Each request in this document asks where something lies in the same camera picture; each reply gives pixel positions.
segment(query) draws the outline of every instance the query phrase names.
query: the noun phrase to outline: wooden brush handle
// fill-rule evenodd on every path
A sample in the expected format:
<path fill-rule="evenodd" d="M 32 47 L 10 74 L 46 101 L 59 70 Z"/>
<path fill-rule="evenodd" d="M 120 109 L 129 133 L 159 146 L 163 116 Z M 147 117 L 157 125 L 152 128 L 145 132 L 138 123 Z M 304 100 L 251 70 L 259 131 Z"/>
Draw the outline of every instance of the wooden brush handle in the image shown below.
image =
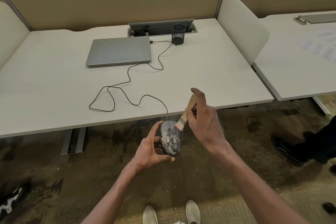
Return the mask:
<path fill-rule="evenodd" d="M 194 106 L 195 106 L 195 104 L 197 103 L 197 96 L 196 96 L 196 94 L 193 94 L 192 96 L 191 96 L 191 98 L 190 98 L 190 100 L 189 100 L 189 103 L 188 103 L 188 105 L 187 105 L 187 108 L 188 109 L 192 109 Z M 183 114 L 182 114 L 182 117 L 181 117 L 184 121 L 187 121 L 187 113 L 186 112 L 184 112 Z"/>

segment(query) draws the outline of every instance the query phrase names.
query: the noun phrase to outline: brush bristles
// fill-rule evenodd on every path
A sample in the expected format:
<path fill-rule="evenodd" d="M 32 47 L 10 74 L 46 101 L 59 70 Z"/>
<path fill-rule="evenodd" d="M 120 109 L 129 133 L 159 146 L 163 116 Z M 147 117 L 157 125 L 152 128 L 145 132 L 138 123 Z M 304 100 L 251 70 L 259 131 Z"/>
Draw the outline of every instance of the brush bristles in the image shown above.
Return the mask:
<path fill-rule="evenodd" d="M 182 131 L 184 128 L 184 125 L 186 124 L 186 121 L 184 121 L 182 118 L 178 121 L 178 123 L 175 124 L 175 127 L 178 128 L 179 131 Z"/>

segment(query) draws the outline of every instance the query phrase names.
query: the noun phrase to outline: black pants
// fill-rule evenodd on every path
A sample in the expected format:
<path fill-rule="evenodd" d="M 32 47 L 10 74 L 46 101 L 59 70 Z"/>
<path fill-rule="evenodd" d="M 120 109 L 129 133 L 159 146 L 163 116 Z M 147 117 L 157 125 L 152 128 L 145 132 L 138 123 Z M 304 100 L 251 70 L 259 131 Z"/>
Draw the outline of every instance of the black pants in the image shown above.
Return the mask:
<path fill-rule="evenodd" d="M 336 157 L 336 116 L 316 134 L 306 138 L 304 143 L 293 145 L 292 150 L 308 159 Z"/>

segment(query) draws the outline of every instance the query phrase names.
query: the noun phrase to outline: computer mouse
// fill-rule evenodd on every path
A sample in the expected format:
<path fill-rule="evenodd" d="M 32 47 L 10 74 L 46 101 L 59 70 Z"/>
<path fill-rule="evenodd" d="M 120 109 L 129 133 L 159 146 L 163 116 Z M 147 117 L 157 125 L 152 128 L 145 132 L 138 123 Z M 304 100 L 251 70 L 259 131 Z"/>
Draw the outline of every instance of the computer mouse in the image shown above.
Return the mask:
<path fill-rule="evenodd" d="M 164 121 L 160 126 L 162 148 L 165 154 L 172 157 L 181 151 L 179 130 L 175 127 L 176 121 Z"/>

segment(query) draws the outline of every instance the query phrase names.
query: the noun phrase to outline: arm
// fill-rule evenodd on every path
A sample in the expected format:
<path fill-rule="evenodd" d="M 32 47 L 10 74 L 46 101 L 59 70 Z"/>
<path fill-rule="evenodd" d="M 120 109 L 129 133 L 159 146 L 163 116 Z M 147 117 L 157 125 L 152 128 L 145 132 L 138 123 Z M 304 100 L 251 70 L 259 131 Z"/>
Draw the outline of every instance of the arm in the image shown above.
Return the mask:
<path fill-rule="evenodd" d="M 103 199 L 99 201 L 82 224 L 114 223 L 128 188 L 137 173 L 162 161 L 175 160 L 175 158 L 168 155 L 156 154 L 156 152 L 162 153 L 162 146 L 160 145 L 161 138 L 155 136 L 155 132 L 161 123 L 162 121 L 157 122 L 149 132 L 148 137 L 141 141 L 135 156 L 124 167 L 123 171 L 121 171 L 113 187 L 107 192 Z"/>
<path fill-rule="evenodd" d="M 258 224 L 307 224 L 270 186 L 236 154 L 226 141 L 215 108 L 206 105 L 203 92 L 192 88 L 198 97 L 197 118 L 186 109 L 189 126 L 197 139 L 222 164 L 238 188 Z"/>

